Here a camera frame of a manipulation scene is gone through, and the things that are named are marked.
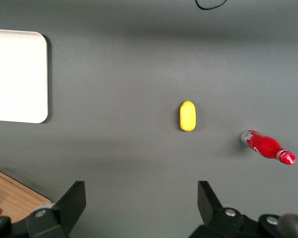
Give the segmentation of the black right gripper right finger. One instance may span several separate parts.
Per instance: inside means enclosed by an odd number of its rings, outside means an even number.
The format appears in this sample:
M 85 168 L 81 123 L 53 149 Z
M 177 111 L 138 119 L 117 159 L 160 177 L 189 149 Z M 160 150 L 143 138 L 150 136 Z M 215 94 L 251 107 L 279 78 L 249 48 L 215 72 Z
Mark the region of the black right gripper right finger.
M 203 224 L 191 238 L 257 238 L 258 223 L 233 208 L 223 207 L 207 181 L 198 182 L 198 210 Z

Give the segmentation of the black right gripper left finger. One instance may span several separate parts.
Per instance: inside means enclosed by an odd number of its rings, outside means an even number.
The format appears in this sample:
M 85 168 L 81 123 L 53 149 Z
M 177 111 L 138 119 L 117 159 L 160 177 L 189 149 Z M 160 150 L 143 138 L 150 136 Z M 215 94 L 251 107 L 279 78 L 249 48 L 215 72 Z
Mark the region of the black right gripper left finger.
M 76 181 L 56 203 L 29 215 L 26 219 L 29 237 L 68 238 L 85 207 L 85 183 Z

